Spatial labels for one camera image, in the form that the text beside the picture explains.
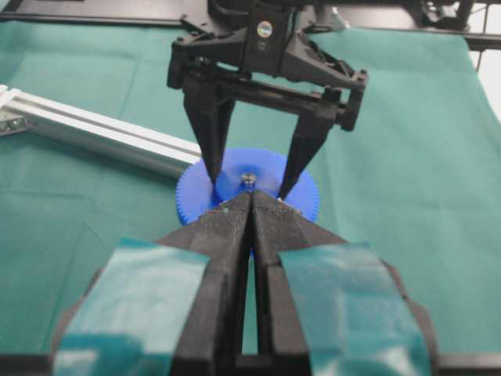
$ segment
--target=green tape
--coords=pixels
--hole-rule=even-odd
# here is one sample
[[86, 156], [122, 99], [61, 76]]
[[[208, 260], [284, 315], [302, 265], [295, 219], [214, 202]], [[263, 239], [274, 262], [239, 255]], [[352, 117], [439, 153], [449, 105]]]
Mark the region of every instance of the green tape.
[[59, 344], [55, 376], [165, 376], [208, 257], [123, 240]]
[[315, 376], [429, 375], [417, 323], [365, 244], [280, 252]]

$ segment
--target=blue gear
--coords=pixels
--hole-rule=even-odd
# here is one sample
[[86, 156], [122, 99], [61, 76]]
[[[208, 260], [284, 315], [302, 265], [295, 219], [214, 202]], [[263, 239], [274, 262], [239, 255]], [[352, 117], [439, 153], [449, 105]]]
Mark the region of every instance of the blue gear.
[[[175, 204], [183, 225], [198, 219], [207, 210], [231, 200], [245, 190], [261, 190], [277, 197], [287, 159], [269, 150], [227, 149], [221, 174], [215, 187], [207, 175], [204, 162], [190, 166], [182, 174], [175, 191]], [[253, 174], [253, 188], [242, 184], [242, 175]], [[319, 189], [312, 176], [303, 171], [285, 203], [299, 210], [310, 221], [319, 214]]]

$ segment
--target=teal tablecloth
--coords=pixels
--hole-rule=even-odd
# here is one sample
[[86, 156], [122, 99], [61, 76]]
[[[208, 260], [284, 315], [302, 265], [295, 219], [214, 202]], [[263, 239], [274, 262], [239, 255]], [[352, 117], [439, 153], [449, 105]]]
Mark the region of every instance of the teal tablecloth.
[[[0, 23], [0, 82], [194, 140], [181, 92], [165, 87], [180, 32]], [[355, 132], [333, 130], [308, 168], [319, 224], [398, 267], [442, 351], [501, 350], [501, 127], [465, 42], [356, 29], [315, 40], [370, 73]], [[229, 145], [286, 153], [294, 123], [239, 103]], [[119, 238], [179, 226], [174, 190], [31, 134], [0, 139], [0, 352], [47, 350]]]

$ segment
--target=metal bracket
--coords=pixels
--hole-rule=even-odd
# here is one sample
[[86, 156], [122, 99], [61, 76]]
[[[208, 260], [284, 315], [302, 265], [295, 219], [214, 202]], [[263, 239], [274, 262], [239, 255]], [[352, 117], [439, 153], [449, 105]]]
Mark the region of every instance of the metal bracket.
[[196, 143], [0, 85], [0, 137], [23, 131], [173, 177], [201, 155]]
[[27, 119], [18, 114], [0, 110], [0, 137], [27, 131]]

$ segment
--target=black frame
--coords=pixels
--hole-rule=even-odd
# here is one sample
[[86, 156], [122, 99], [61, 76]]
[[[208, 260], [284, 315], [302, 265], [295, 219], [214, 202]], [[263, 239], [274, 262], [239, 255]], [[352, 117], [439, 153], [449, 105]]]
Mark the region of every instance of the black frame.
[[[83, 16], [64, 15], [62, 13], [24, 13], [20, 7], [25, 2], [32, 0], [10, 0], [0, 12], [0, 20], [24, 20], [36, 22], [56, 22], [69, 24], [106, 24], [106, 25], [148, 25], [163, 27], [181, 27], [182, 18], [187, 12], [189, 2], [183, 3], [185, 8], [176, 14], [160, 14], [157, 18], [124, 17], [124, 16]], [[139, 4], [138, 0], [122, 0]], [[61, 0], [57, 9], [64, 9], [64, 2], [75, 3], [75, 0]], [[462, 0], [466, 3], [475, 3], [471, 0]], [[472, 51], [482, 52], [486, 49], [501, 49], [501, 34], [470, 33], [468, 30], [458, 28], [437, 28], [426, 25], [423, 21], [423, 10], [420, 0], [326, 0], [325, 3], [336, 6], [341, 15], [356, 27], [390, 29], [401, 31], [424, 31], [432, 33], [460, 34], [465, 37]], [[484, 0], [482, 4], [501, 4], [501, 0]]]

